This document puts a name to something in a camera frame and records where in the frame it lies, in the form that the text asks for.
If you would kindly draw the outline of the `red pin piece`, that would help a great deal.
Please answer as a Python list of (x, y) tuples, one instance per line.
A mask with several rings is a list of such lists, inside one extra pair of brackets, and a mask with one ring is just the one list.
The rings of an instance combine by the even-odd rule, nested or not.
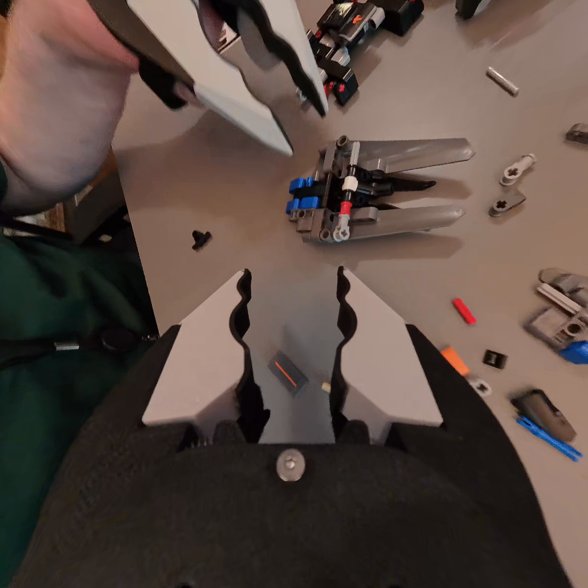
[(461, 298), (453, 298), (452, 305), (468, 326), (473, 326), (477, 323), (474, 313)]

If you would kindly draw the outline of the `dark grey lego axle connector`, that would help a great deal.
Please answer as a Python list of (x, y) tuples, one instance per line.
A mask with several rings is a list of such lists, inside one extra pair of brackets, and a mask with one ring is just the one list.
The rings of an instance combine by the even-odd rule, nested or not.
[(490, 218), (502, 217), (526, 202), (526, 195), (518, 188), (505, 191), (489, 207)]

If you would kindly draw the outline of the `orange lego piece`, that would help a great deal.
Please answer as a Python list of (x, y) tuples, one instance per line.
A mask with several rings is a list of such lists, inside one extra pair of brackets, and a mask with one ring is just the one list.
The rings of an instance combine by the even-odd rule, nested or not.
[(459, 356), (453, 347), (445, 347), (440, 351), (441, 355), (462, 377), (466, 378), (471, 374), (463, 359)]

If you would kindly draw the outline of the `light grey lego axle connector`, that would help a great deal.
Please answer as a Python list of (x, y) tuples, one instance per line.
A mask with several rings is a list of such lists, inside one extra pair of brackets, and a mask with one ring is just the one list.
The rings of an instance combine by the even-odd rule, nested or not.
[(500, 184), (503, 187), (513, 186), (536, 163), (536, 160), (536, 156), (533, 153), (522, 156), (504, 169), (503, 176), (499, 181)]

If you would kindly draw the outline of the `grey black lego subassembly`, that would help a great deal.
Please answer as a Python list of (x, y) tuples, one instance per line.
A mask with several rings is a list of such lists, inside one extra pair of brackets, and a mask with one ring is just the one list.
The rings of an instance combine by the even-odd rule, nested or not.
[(350, 212), (350, 237), (335, 242), (333, 232), (342, 198), (352, 143), (342, 135), (319, 153), (315, 173), (293, 179), (286, 214), (305, 242), (343, 243), (411, 232), (428, 232), (456, 223), (465, 214), (458, 205), (400, 208), (386, 199), (400, 192), (423, 192), (435, 180), (404, 172), (462, 163), (474, 156), (466, 138), (360, 142), (357, 192)]

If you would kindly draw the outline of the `black grey lego module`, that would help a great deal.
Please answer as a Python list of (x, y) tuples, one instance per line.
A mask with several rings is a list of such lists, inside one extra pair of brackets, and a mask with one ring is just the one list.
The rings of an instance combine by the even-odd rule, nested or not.
[(346, 106), (359, 88), (350, 65), (354, 49), (379, 29), (404, 36), (423, 10), (423, 1), (332, 2), (306, 32), (326, 96)]

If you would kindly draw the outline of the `dark tile with orange stripe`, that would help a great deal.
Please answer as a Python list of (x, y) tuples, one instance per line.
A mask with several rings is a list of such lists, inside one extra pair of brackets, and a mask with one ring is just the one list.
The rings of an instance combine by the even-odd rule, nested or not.
[(292, 398), (302, 394), (309, 379), (305, 373), (282, 351), (276, 351), (268, 361), (267, 368)]

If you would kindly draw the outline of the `person's green shirt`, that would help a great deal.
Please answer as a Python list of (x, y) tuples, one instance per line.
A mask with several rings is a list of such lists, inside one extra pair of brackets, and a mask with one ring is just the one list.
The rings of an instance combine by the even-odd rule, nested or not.
[(157, 333), (140, 265), (108, 247), (1, 234), (1, 587), (56, 471)]

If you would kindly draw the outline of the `light grey lego axle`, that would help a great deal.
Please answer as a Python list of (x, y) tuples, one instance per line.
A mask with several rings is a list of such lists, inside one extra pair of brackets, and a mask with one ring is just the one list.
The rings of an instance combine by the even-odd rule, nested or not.
[(520, 88), (518, 87), (518, 85), (514, 84), (510, 79), (503, 76), (493, 67), (489, 66), (486, 69), (485, 75), (513, 98), (516, 98), (518, 96), (520, 92)]

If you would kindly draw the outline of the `black curved lego panel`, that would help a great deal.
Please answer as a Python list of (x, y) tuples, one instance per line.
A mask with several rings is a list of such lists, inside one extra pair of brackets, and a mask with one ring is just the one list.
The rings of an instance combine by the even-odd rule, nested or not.
[(575, 440), (576, 431), (543, 390), (532, 389), (514, 394), (510, 401), (519, 414), (528, 418), (551, 437), (565, 443), (572, 443)]

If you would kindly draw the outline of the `person's left hand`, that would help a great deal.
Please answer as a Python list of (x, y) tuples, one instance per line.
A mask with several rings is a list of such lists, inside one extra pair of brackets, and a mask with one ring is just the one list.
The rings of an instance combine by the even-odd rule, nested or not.
[(206, 39), (218, 53), (223, 53), (240, 40), (239, 34), (224, 22), (211, 1), (198, 1), (197, 4)]

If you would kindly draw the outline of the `blue lego piece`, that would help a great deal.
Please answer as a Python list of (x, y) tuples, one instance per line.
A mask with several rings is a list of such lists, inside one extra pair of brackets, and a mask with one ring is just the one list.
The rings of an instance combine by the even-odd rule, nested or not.
[(567, 458), (574, 462), (578, 462), (580, 459), (584, 457), (584, 455), (575, 449), (573, 446), (563, 442), (540, 428), (538, 425), (533, 423), (531, 420), (524, 416), (518, 416), (516, 418), (517, 424), (531, 433), (534, 437), (542, 440), (544, 443), (547, 443), (549, 446), (557, 450), (558, 452), (565, 455)]

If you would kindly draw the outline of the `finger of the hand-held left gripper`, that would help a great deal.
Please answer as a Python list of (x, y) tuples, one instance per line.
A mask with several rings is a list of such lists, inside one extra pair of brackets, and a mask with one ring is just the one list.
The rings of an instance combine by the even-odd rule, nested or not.
[(273, 112), (248, 88), (238, 67), (210, 44), (192, 1), (128, 1), (129, 8), (194, 82), (197, 99), (270, 149), (293, 149)]
[(321, 117), (328, 112), (323, 81), (295, 1), (237, 1), (237, 27), (246, 54), (261, 69), (283, 63), (292, 82)]

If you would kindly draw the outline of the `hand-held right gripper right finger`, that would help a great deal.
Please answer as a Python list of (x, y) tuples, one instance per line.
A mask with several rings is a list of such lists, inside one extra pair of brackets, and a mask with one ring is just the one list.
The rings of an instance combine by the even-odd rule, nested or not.
[(349, 269), (337, 270), (336, 348), (329, 408), (335, 439), (363, 422), (371, 443), (385, 443), (393, 423), (439, 427), (443, 417), (405, 320)]

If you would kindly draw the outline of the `metal axle with red bush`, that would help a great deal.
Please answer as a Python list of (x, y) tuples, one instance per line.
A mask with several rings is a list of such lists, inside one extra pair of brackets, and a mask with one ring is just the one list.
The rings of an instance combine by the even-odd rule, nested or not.
[(348, 240), (350, 237), (350, 212), (352, 209), (353, 198), (357, 192), (358, 180), (356, 177), (357, 164), (360, 153), (360, 142), (352, 143), (349, 162), (346, 169), (346, 175), (342, 184), (342, 198), (337, 216), (337, 225), (333, 232), (333, 239), (337, 243)]

